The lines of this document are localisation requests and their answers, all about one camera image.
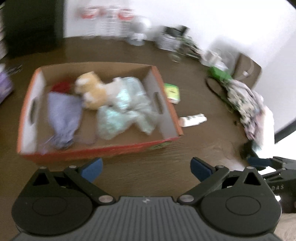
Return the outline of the middle clear water bottle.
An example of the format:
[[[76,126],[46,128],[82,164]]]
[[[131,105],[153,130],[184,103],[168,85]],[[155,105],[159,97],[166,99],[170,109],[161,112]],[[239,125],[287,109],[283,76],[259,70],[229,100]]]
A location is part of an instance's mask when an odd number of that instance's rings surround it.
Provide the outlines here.
[[[116,22],[118,8],[116,6],[101,6],[99,8],[99,36],[110,39],[116,37]]]

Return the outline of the black hair band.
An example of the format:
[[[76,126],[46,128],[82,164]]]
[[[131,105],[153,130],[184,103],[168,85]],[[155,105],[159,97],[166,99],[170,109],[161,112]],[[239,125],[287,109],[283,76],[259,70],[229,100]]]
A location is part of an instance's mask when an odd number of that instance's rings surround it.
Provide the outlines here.
[[[205,83],[208,87],[208,89],[219,99],[221,99],[223,102],[227,103],[227,90],[226,88],[216,79],[211,77],[205,78]]]

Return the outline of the translucent plastic bag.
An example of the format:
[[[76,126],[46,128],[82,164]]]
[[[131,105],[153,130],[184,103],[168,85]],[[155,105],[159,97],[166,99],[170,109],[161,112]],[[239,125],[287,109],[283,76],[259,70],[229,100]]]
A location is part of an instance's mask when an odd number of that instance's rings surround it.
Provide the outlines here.
[[[97,133],[100,138],[110,140],[133,125],[146,135],[152,134],[159,114],[139,79],[116,77],[104,88],[107,101],[97,111]]]

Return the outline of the left clear water bottle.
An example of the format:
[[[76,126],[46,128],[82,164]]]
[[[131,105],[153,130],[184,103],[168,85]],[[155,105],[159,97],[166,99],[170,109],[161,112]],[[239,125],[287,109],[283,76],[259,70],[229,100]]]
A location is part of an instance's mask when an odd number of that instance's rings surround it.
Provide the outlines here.
[[[94,6],[85,6],[79,8],[78,13],[82,24],[82,37],[85,39],[94,38],[98,8]]]

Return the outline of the red item in box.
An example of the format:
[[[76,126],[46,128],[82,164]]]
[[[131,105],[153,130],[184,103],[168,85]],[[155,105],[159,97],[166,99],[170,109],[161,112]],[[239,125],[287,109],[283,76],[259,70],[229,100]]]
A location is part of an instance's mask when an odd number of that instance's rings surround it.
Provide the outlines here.
[[[63,80],[54,84],[50,92],[58,92],[63,94],[71,94],[74,89],[74,83],[69,80]]]

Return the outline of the orange cardboard box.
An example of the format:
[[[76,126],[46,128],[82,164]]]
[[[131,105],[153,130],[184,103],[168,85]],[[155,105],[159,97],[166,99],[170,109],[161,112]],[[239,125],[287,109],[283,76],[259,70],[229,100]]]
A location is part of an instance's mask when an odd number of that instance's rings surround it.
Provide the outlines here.
[[[48,143],[53,130],[47,121],[47,93],[52,86],[68,77],[75,80],[81,74],[94,71],[103,81],[115,77],[136,77],[143,86],[158,114],[156,129],[151,135],[135,126],[112,140],[96,135],[96,113],[85,111],[74,144],[57,150]],[[120,62],[80,62],[42,66],[34,72],[23,101],[18,125],[17,153],[34,163],[54,163],[110,157],[162,148],[182,135],[173,105],[168,102],[164,82],[156,66]]]

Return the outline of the green tissue packet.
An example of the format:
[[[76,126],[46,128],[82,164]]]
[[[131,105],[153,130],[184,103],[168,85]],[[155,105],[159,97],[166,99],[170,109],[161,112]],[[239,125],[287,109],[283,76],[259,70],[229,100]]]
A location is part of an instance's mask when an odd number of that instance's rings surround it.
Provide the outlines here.
[[[176,85],[165,83],[166,96],[170,103],[178,104],[180,102],[180,91]]]

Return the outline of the small white tube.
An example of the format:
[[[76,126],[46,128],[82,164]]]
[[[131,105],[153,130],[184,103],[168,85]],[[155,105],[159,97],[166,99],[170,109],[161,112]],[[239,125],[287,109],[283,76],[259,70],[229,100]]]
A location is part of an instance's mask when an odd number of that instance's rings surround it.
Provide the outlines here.
[[[182,128],[197,126],[207,121],[203,114],[189,115],[179,118],[179,125]]]

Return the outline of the white robot-shaped speaker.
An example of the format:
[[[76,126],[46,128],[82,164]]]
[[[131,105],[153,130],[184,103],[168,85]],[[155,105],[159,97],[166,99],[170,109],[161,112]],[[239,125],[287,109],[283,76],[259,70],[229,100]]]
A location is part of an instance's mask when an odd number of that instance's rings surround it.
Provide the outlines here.
[[[147,32],[151,28],[151,20],[144,16],[135,16],[129,26],[128,36],[126,42],[134,46],[144,45],[147,39]]]

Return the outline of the clear water bottle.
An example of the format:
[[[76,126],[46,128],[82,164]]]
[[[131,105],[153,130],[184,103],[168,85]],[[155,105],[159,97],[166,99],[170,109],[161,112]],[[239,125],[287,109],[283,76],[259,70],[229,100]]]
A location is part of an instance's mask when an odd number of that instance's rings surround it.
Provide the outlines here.
[[[121,39],[125,39],[130,31],[130,24],[134,18],[132,9],[120,9],[118,12],[118,19],[120,21],[119,32]]]
[[[85,6],[79,8],[78,13],[82,24],[82,37],[85,39],[94,38],[98,8],[94,6]]]
[[[116,37],[116,22],[118,8],[116,6],[101,6],[99,8],[99,36],[110,39]]]

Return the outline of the brown cardboard piece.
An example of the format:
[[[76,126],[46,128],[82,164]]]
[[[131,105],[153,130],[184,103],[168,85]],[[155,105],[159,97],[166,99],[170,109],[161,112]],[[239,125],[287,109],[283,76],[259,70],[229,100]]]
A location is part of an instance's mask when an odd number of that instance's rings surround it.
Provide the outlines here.
[[[232,77],[253,89],[260,77],[261,71],[260,65],[247,55],[240,53]]]

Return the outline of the purple drawstring cloth pouch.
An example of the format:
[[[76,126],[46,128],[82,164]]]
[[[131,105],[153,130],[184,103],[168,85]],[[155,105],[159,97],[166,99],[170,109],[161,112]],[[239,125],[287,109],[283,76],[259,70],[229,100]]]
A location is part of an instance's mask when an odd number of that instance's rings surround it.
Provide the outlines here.
[[[74,143],[81,124],[82,98],[77,95],[51,91],[47,95],[47,119],[53,135],[40,144],[42,154],[66,150]]]

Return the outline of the floral cloth pile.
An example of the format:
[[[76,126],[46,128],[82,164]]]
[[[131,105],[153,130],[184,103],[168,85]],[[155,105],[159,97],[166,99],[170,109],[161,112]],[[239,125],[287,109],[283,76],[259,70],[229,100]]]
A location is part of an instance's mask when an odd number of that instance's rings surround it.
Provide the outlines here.
[[[273,112],[264,104],[263,97],[246,84],[230,80],[226,84],[227,100],[240,114],[240,122],[250,141],[260,148],[274,144]]]

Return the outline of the beige plush toy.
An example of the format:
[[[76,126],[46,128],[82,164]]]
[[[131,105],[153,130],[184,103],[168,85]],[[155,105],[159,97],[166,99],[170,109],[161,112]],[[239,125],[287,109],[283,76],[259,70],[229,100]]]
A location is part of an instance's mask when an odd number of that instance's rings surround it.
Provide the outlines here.
[[[115,105],[116,98],[123,88],[121,78],[111,83],[103,83],[93,71],[80,75],[75,81],[75,93],[83,99],[85,109],[97,110],[105,105]]]

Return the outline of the right clear water bottle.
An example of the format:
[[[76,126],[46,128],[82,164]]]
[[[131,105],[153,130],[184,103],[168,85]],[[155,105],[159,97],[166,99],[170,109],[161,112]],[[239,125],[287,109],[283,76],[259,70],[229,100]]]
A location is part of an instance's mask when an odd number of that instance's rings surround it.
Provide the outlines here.
[[[134,18],[132,9],[120,9],[118,12],[118,19],[120,21],[119,32],[121,39],[125,39],[130,31],[130,24]]]

